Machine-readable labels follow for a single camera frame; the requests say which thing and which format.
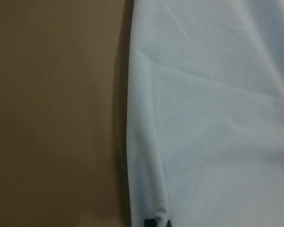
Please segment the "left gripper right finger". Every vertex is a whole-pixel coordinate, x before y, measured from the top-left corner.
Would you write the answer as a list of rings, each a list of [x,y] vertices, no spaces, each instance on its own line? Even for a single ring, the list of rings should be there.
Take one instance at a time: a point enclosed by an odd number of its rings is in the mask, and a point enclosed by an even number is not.
[[[171,221],[168,220],[166,227],[171,227]]]

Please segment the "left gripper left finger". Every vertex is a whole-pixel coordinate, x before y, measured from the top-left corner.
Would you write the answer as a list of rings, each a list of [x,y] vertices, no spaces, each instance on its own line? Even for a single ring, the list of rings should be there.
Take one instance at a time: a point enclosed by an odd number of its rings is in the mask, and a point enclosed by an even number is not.
[[[144,220],[144,227],[156,227],[156,226],[157,222],[154,218]]]

